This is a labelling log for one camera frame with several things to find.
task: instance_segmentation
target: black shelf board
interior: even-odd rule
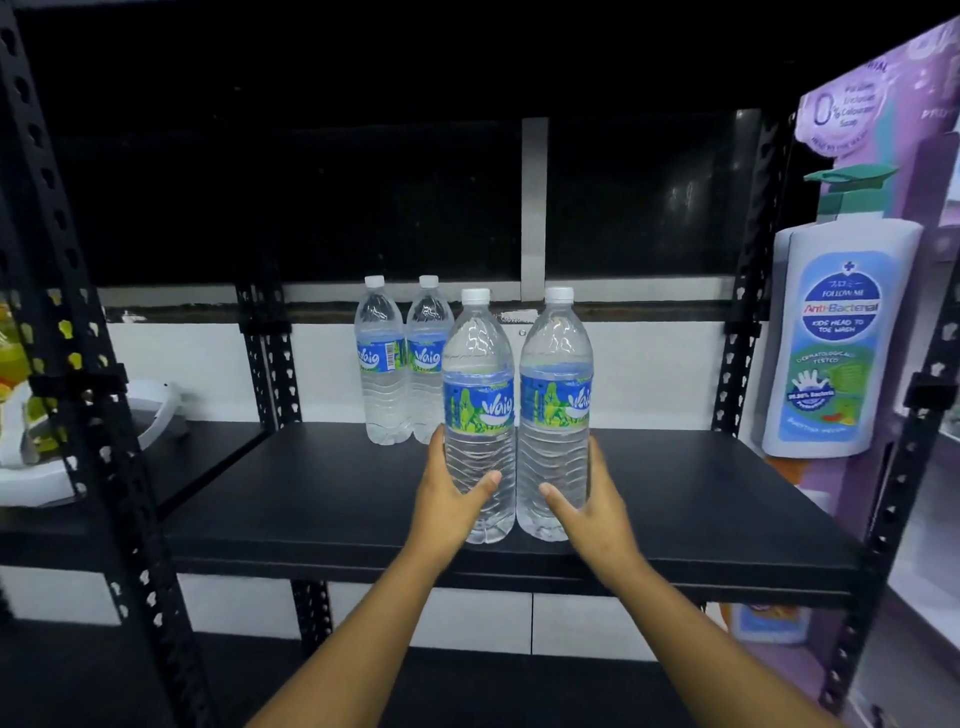
[[[213,702],[242,726],[302,662],[299,641],[197,634]],[[149,658],[119,627],[15,621],[0,630],[5,728],[173,725]],[[657,663],[412,647],[382,726],[695,723]]]
[[[841,607],[860,545],[738,440],[597,429],[647,559],[696,600]],[[164,523],[180,571],[373,582],[406,537],[426,448],[363,425],[288,425]],[[567,543],[519,526],[465,546],[441,586],[604,595]]]
[[[259,423],[187,423],[187,434],[164,434],[145,452],[161,517],[225,471],[262,439]],[[93,518],[80,501],[49,508],[0,507],[0,564],[99,570]]]

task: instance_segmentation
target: water bottle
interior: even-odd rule
[[[410,353],[410,419],[414,437],[425,445],[444,421],[444,375],[441,358],[453,326],[453,311],[436,276],[420,276],[420,292],[407,312],[407,351]]]
[[[357,306],[353,333],[367,437],[378,445],[393,445],[410,437],[403,318],[383,288],[383,276],[367,276],[364,281],[367,295]]]
[[[593,349],[572,305],[572,288],[547,288],[546,308],[520,353],[516,519],[544,541],[567,537],[541,483],[556,486],[574,508],[587,500]]]
[[[465,288],[444,347],[446,466],[461,493],[489,471],[503,478],[467,538],[493,544],[514,527],[514,353],[491,315],[489,288]]]

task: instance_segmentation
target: blue and green label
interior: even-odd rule
[[[420,374],[439,374],[440,362],[444,356],[445,339],[440,341],[410,341],[409,359],[414,372]]]
[[[593,377],[540,379],[520,376],[520,417],[540,427],[579,429],[590,422]]]
[[[357,342],[357,359],[362,372],[395,372],[406,364],[406,341],[377,341],[372,344]]]
[[[879,251],[830,253],[806,266],[782,393],[782,440],[843,443],[856,436],[884,292],[898,274],[893,258]]]
[[[514,378],[482,386],[444,382],[446,426],[456,432],[494,435],[514,426]]]

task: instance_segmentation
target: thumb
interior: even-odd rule
[[[550,506],[553,515],[560,520],[564,530],[569,534],[570,526],[583,514],[570,505],[570,501],[564,497],[564,494],[549,483],[540,484],[540,494],[546,500],[546,504]]]
[[[500,484],[500,478],[502,477],[500,471],[490,471],[480,478],[477,484],[470,489],[470,492],[464,496],[478,514],[480,509],[483,508],[483,504],[490,500],[490,496],[493,495],[493,491]]]

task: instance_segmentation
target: body wash bottle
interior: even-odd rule
[[[923,231],[883,217],[883,184],[896,172],[856,164],[805,177],[829,189],[817,224],[789,234],[763,430],[768,455],[844,457],[870,446],[890,336]]]

